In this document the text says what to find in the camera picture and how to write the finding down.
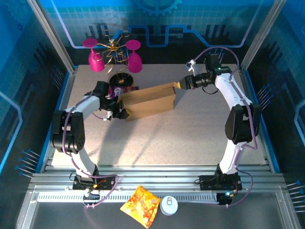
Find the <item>chip bag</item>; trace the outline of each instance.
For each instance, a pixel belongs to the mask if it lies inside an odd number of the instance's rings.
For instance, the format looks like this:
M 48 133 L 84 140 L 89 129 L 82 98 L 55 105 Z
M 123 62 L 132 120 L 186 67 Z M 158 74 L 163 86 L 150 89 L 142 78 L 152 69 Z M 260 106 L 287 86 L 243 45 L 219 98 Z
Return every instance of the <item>chip bag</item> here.
M 121 211 L 148 229 L 157 214 L 160 201 L 160 198 L 139 185 L 132 197 L 121 207 Z

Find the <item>cardboard box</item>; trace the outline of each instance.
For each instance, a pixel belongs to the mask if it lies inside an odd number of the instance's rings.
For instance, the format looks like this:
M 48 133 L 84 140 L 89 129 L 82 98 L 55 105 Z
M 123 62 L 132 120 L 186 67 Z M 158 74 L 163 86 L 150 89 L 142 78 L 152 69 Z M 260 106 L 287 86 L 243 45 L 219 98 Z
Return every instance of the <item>cardboard box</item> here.
M 118 102 L 131 115 L 127 121 L 144 118 L 172 110 L 175 104 L 177 83 L 167 83 L 156 87 L 127 92 L 120 95 Z

